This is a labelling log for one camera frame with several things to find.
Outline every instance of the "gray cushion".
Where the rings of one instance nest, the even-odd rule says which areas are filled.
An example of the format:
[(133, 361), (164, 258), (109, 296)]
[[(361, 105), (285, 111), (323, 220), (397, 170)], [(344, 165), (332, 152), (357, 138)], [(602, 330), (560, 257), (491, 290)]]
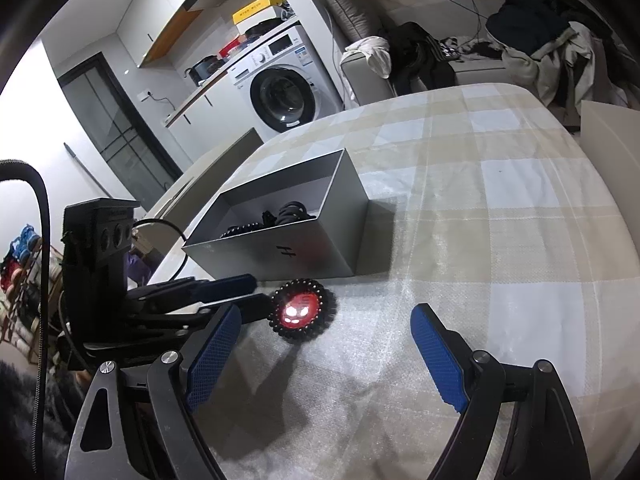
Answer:
[(377, 36), (382, 24), (369, 6), (360, 0), (326, 0), (338, 26), (351, 43)]

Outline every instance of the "gray box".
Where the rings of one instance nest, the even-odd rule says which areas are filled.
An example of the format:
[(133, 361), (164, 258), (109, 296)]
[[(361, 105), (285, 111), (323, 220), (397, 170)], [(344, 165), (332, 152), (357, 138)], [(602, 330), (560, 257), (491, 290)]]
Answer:
[[(220, 239), (232, 225), (302, 202), (315, 219)], [(267, 174), (220, 194), (182, 250), (214, 278), (338, 278), (356, 271), (367, 197), (346, 150)]]

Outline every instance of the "plaid tablecloth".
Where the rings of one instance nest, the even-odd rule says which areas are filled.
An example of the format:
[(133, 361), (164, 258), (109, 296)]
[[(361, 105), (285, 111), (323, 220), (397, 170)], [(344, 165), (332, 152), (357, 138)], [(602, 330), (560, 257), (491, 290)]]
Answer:
[[(474, 349), (552, 361), (593, 478), (613, 478), (640, 441), (640, 264), (574, 139), (521, 88), (449, 88), (280, 135), (223, 189), (343, 147), (370, 198), (358, 275), (322, 280), (337, 315), (313, 342), (266, 322), (242, 332), (196, 413), (227, 477), (426, 478), (458, 419), (410, 335), (426, 301)], [(511, 409), (480, 478), (494, 476)]]

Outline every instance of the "metal screw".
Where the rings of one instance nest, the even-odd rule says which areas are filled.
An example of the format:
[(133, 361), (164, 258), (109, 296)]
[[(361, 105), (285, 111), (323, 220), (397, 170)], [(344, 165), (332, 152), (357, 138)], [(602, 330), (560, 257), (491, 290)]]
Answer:
[(109, 372), (113, 372), (113, 369), (116, 367), (116, 363), (113, 361), (107, 361), (100, 365), (100, 373), (108, 374)]
[(473, 354), (474, 361), (478, 364), (484, 365), (489, 362), (491, 356), (489, 352), (485, 352), (484, 350), (476, 350)]
[(550, 374), (552, 371), (554, 371), (554, 366), (549, 361), (545, 361), (544, 359), (542, 359), (538, 361), (538, 370), (544, 372), (545, 374)]
[(164, 364), (169, 365), (175, 362), (177, 358), (178, 358), (178, 352), (176, 352), (175, 350), (169, 350), (168, 352), (165, 352), (164, 354), (162, 354), (162, 357), (160, 358), (160, 360)]

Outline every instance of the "washing machine door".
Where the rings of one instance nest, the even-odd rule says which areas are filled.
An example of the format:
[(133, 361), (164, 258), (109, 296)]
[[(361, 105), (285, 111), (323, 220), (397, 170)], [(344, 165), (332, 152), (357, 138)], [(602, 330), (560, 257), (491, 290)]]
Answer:
[(258, 117), (280, 133), (312, 121), (316, 114), (311, 85), (290, 68), (258, 72), (251, 82), (250, 97)]

